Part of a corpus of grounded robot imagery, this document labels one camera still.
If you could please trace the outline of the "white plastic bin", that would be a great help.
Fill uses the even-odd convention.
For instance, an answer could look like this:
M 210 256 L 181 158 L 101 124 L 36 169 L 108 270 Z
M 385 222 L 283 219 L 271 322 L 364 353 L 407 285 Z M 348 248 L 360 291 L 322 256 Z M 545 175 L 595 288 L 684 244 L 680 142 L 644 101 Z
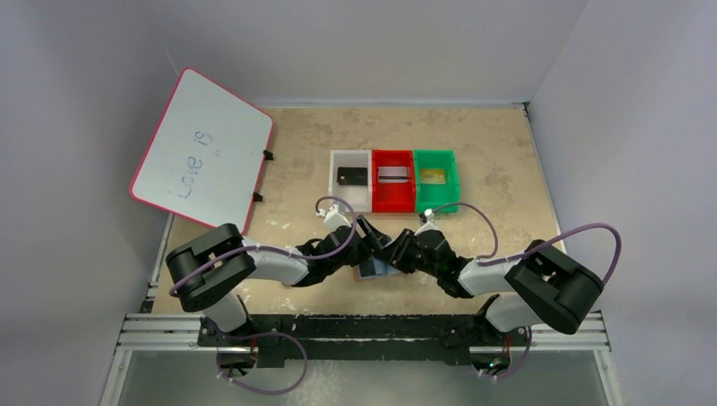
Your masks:
M 367 167 L 367 186 L 342 186 L 337 183 L 338 167 Z M 331 150 L 328 194 L 345 200 L 356 212 L 369 213 L 373 209 L 373 179 L 371 150 Z

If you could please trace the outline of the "red plastic bin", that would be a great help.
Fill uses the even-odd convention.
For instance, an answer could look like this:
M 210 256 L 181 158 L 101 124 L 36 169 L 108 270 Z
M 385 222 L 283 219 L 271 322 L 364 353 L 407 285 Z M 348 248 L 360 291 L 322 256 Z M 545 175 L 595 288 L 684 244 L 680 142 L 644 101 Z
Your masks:
M 409 150 L 372 150 L 373 209 L 379 213 L 414 212 L 416 181 L 413 153 Z M 376 168 L 384 166 L 408 167 L 406 183 L 378 184 Z

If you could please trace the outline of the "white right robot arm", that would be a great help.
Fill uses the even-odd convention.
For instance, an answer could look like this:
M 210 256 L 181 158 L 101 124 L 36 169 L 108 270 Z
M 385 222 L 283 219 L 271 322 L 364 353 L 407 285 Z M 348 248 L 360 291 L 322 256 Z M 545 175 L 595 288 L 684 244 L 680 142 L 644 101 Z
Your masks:
M 573 334 L 605 288 L 594 272 L 541 239 L 513 259 L 482 264 L 457 255 L 438 228 L 405 229 L 374 256 L 400 272 L 434 277 L 453 298 L 495 294 L 474 323 L 477 338 L 487 344 L 539 323 Z

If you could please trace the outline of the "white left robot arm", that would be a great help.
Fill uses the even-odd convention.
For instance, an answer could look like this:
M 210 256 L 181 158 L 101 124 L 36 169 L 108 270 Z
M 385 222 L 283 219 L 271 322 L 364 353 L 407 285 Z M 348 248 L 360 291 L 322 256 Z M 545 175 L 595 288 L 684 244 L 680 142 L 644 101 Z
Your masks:
M 362 215 L 354 222 L 343 215 L 328 217 L 324 224 L 330 231 L 324 238 L 285 249 L 261 245 L 232 223 L 214 228 L 166 256 L 173 281 L 169 293 L 185 312 L 201 312 L 213 321 L 230 345 L 243 345 L 251 338 L 252 323 L 243 301 L 233 294 L 242 281 L 310 287 L 344 266 L 371 261 L 391 242 Z

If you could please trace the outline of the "pink framed whiteboard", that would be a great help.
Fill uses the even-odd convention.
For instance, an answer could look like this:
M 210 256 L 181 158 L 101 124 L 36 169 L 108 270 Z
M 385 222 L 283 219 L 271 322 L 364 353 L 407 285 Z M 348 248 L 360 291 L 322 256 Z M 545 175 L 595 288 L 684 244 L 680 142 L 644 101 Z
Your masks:
M 271 143 L 273 119 L 195 69 L 182 71 L 129 186 L 175 215 L 241 231 Z

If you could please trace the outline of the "brown leather card holder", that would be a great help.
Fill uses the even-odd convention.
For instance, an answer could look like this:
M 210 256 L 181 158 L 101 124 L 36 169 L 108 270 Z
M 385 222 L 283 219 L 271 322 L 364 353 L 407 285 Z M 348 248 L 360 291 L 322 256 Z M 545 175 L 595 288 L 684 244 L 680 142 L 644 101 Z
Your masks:
M 360 263 L 356 267 L 356 278 L 359 281 L 368 281 L 371 279 L 392 277 L 400 275 L 401 272 L 392 266 L 387 265 L 383 261 L 372 258 Z

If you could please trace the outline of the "green plastic bin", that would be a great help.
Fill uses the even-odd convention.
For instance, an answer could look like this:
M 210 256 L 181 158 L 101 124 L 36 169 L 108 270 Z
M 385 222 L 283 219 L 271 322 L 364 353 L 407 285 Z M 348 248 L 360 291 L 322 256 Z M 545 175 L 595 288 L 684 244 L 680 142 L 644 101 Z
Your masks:
M 434 209 L 460 200 L 461 185 L 453 151 L 413 150 L 413 165 L 416 178 L 416 211 Z M 423 167 L 444 169 L 446 183 L 421 184 L 419 182 L 419 169 Z

